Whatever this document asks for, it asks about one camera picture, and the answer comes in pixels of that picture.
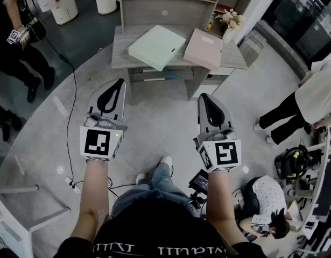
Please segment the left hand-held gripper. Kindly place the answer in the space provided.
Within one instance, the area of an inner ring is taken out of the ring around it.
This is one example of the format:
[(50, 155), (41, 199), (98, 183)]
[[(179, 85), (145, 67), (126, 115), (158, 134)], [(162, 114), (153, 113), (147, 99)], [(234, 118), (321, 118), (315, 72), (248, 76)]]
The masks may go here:
[(125, 80), (116, 79), (105, 83), (90, 96), (88, 113), (80, 127), (80, 154), (86, 159), (111, 161), (115, 158), (127, 130), (126, 124), (121, 122), (125, 94)]

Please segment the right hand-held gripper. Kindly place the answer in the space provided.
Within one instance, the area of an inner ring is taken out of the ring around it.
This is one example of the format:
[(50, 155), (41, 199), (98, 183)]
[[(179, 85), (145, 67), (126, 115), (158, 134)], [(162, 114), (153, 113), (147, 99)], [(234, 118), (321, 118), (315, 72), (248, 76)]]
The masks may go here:
[(214, 96), (204, 93), (198, 99), (198, 118), (201, 134), (193, 140), (202, 158), (203, 169), (213, 173), (240, 166), (241, 141), (232, 128), (229, 109)]

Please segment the pink box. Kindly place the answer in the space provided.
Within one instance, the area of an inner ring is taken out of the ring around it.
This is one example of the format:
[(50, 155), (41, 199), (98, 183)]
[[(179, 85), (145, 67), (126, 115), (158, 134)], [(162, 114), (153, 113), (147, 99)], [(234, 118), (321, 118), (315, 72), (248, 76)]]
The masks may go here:
[(223, 40), (195, 29), (184, 52), (184, 59), (212, 71), (220, 67)]

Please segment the light green box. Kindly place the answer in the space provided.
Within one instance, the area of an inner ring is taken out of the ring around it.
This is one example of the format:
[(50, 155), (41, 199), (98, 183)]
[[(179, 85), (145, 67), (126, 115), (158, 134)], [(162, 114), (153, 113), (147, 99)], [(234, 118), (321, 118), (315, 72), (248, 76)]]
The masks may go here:
[(128, 47), (128, 54), (162, 71), (185, 41), (184, 37), (156, 25)]

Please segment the person's left forearm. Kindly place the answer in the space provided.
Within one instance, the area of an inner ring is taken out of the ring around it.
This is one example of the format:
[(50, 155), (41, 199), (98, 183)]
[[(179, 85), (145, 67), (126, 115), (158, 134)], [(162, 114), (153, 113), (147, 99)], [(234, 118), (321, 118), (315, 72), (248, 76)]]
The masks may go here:
[(79, 217), (72, 237), (93, 242), (109, 215), (108, 163), (89, 160), (84, 175)]

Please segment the person's right forearm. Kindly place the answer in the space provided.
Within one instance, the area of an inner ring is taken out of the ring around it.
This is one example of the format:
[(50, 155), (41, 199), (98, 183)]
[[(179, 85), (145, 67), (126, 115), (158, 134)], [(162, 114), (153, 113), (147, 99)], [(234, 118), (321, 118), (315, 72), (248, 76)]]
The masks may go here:
[(226, 171), (208, 174), (206, 219), (229, 245), (248, 242), (235, 221), (233, 198)]

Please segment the small black monitor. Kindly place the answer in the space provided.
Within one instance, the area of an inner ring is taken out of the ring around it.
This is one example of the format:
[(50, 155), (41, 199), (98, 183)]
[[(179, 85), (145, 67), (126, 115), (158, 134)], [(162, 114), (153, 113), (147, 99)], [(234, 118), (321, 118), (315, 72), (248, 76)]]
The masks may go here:
[(201, 169), (189, 182), (189, 188), (200, 194), (208, 193), (208, 173)]

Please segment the white power strip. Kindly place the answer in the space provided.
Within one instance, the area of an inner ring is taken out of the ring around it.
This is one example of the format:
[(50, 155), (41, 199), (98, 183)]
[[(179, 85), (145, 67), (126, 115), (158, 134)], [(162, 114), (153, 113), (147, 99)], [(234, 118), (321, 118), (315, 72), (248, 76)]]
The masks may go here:
[(81, 193), (81, 190), (80, 188), (76, 185), (75, 182), (72, 181), (72, 179), (67, 176), (65, 178), (65, 182), (69, 185), (69, 187), (76, 193), (76, 194), (80, 194)]

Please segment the person's blue jeans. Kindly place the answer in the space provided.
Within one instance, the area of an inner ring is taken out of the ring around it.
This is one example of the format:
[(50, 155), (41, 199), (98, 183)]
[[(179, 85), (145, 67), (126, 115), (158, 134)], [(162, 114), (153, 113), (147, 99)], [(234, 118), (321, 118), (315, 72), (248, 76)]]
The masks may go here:
[(151, 178), (145, 178), (141, 184), (128, 190), (115, 201), (110, 218), (117, 217), (128, 206), (138, 200), (161, 198), (184, 206), (192, 216), (199, 217), (198, 210), (192, 204), (191, 199), (177, 186), (170, 177), (171, 166), (166, 162), (157, 165)]

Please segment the black and yellow bag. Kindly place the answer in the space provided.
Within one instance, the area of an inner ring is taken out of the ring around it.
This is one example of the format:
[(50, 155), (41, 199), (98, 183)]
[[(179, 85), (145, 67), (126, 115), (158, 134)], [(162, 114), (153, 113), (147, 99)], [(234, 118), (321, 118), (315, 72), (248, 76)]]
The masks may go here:
[(304, 145), (286, 149), (274, 160), (277, 175), (281, 180), (295, 182), (307, 171), (309, 152)]

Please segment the yellow packet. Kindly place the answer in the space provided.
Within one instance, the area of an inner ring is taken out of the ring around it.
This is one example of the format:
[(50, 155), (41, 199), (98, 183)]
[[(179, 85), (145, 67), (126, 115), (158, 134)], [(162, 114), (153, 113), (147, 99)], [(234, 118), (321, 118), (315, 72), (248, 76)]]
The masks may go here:
[(211, 15), (210, 19), (209, 19), (209, 23), (206, 27), (206, 32), (210, 32), (210, 30), (212, 29), (212, 26), (213, 26), (213, 23), (214, 23), (214, 20), (215, 20), (215, 12), (213, 12), (213, 14)]

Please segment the white vase with pink flowers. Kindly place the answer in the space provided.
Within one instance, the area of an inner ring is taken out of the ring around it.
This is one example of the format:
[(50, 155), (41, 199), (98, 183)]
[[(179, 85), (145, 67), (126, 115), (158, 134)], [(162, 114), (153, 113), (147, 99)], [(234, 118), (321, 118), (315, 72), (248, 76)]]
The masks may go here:
[(222, 36), (222, 40), (224, 44), (228, 44), (235, 32), (244, 24), (245, 18), (243, 15), (239, 15), (233, 8), (223, 10), (222, 14), (218, 14), (215, 17), (220, 23), (226, 26), (226, 30)]

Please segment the grey wooden desk with shelves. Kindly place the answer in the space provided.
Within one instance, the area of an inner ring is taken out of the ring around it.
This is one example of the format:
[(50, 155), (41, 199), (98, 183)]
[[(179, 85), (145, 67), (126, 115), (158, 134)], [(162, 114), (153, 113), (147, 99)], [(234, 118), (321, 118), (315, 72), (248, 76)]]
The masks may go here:
[[(190, 101), (201, 93), (213, 93), (224, 81), (224, 75), (212, 78), (209, 69), (186, 61), (180, 50), (168, 63), (164, 71), (152, 69), (145, 63), (131, 57), (128, 47), (156, 25), (163, 26), (189, 40), (194, 30), (206, 32), (213, 12), (215, 16), (223, 10), (233, 8), (242, 15), (251, 0), (120, 0), (121, 26), (116, 27), (111, 66), (128, 73), (126, 84), (129, 91), (135, 82), (168, 79), (169, 71), (175, 78), (185, 82)], [(217, 38), (224, 34), (222, 24), (214, 20), (212, 29), (207, 32)]]

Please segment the black bag with green stripe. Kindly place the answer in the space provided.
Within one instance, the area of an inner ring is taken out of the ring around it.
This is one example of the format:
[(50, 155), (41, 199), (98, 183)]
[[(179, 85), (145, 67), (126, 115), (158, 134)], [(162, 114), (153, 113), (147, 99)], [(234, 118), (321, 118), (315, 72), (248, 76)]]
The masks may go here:
[(30, 33), (30, 42), (35, 43), (42, 41), (46, 37), (46, 29), (41, 21), (33, 14), (29, 15), (29, 21), (26, 28)]

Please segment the white round drawer cabinet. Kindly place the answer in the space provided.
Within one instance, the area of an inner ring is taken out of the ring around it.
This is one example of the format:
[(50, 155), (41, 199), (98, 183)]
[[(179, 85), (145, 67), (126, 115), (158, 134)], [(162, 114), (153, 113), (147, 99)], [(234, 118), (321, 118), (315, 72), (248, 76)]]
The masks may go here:
[(42, 12), (52, 12), (58, 25), (69, 23), (79, 14), (75, 0), (39, 0), (38, 4)]

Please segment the person's black shirt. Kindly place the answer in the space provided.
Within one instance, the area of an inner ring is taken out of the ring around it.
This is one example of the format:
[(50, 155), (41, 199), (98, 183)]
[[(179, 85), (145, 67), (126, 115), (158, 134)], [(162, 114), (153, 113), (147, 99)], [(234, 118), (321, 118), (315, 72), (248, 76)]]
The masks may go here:
[(105, 222), (93, 242), (71, 237), (54, 258), (267, 258), (241, 242), (228, 249), (208, 221), (163, 198), (136, 201)]

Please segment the white work desk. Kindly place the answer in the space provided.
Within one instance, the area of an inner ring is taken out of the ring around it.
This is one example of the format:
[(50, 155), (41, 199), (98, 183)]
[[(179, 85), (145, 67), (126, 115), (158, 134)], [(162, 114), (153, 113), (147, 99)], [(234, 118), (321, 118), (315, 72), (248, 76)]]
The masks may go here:
[(319, 222), (329, 214), (331, 206), (331, 126), (324, 132), (324, 141), (307, 148), (309, 152), (319, 151), (320, 164), (308, 169), (308, 174), (316, 176), (312, 190), (295, 190), (294, 197), (301, 204), (299, 220), (290, 220), (291, 226), (300, 237), (310, 240), (317, 230)]

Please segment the black glass door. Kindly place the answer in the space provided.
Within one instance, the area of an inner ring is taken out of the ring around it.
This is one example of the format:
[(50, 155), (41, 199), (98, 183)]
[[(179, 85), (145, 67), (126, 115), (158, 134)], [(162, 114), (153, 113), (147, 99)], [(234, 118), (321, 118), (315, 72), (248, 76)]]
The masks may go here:
[(331, 0), (273, 0), (262, 20), (308, 66), (331, 53)]

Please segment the black monitor mount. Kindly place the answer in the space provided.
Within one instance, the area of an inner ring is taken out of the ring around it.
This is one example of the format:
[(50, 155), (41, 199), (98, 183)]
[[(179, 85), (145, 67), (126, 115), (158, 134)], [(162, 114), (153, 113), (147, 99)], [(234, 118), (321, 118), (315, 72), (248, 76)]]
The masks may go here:
[(202, 197), (200, 197), (199, 194), (200, 193), (198, 191), (190, 194), (190, 199), (192, 200), (192, 205), (196, 209), (201, 209), (204, 206), (204, 204), (206, 203), (206, 199), (203, 199)]

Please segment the grey metal frame table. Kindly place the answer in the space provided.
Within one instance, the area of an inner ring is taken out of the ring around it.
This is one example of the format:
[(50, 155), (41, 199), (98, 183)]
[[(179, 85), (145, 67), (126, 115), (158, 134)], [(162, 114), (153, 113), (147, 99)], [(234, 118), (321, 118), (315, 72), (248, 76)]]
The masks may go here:
[(38, 190), (39, 186), (36, 184), (31, 187), (0, 187), (0, 223), (4, 223), (8, 227), (8, 231), (11, 231), (11, 234), (14, 235), (17, 241), (22, 244), (25, 250), (25, 258), (34, 258), (32, 249), (32, 233), (56, 221), (61, 216), (71, 212), (71, 209), (66, 204), (60, 200), (57, 200), (61, 207), (60, 210), (37, 220), (31, 220), (30, 218), (22, 217), (21, 214), (10, 206), (3, 197), (7, 194), (24, 194), (29, 192), (37, 192)]

